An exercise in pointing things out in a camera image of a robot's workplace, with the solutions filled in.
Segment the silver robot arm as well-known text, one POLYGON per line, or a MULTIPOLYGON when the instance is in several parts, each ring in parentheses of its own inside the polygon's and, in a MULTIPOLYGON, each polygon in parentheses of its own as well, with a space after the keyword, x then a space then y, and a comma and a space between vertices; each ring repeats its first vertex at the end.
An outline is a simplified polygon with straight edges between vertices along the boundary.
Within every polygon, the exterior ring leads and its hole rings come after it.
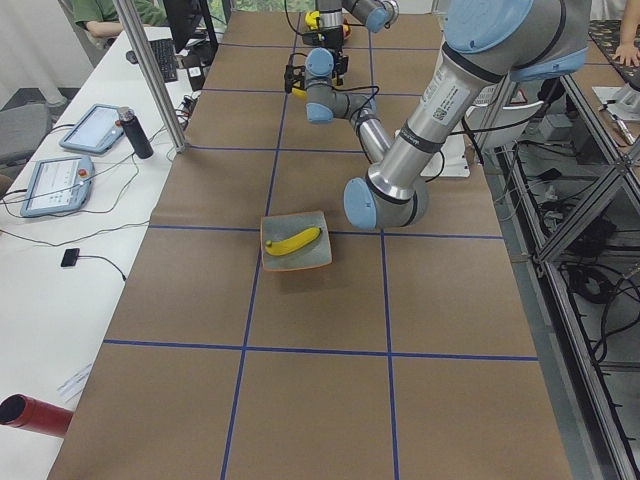
POLYGON ((302 34, 308 46, 339 49, 344 45, 344 12, 351 14, 369 32, 377 33, 390 27, 399 16, 396 1, 325 0, 315 2, 319 17, 316 27, 302 34))
POLYGON ((421 173, 481 91, 504 77, 524 82, 580 69, 590 11, 588 1, 452 2, 442 63, 396 137, 384 131, 372 97, 334 88, 332 53, 313 49, 305 61, 308 121, 347 120, 372 161, 345 187, 349 222, 372 230, 418 221, 428 204, 421 173))

